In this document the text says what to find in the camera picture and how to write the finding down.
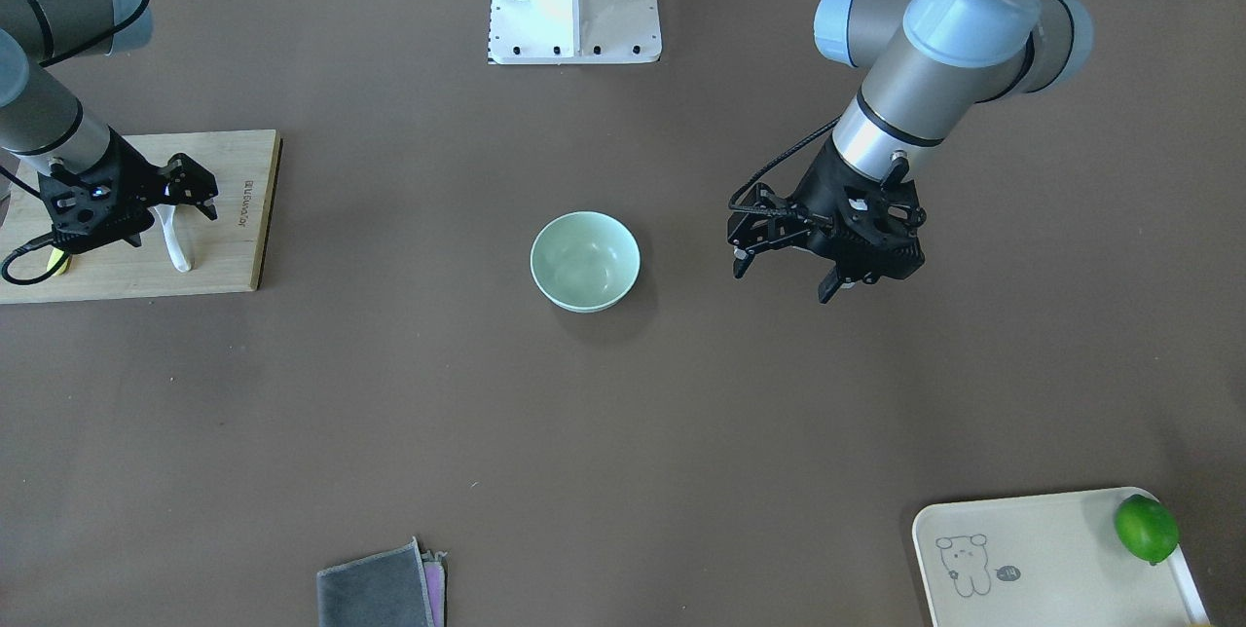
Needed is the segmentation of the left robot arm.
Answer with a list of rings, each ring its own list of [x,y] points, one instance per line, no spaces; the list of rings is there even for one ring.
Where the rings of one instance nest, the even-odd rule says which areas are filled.
[[[831,262],[819,300],[925,262],[915,177],[976,103],[1055,87],[1085,64],[1094,27],[1078,0],[820,0],[824,59],[863,69],[855,97],[787,196],[758,171],[728,206],[733,274],[765,251]]]

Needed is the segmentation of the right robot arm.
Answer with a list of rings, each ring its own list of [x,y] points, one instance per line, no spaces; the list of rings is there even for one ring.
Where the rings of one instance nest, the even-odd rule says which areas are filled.
[[[45,242],[71,254],[141,244],[157,206],[216,219],[214,175],[187,155],[151,163],[51,74],[55,64],[151,41],[151,0],[2,0],[2,150],[37,175]]]

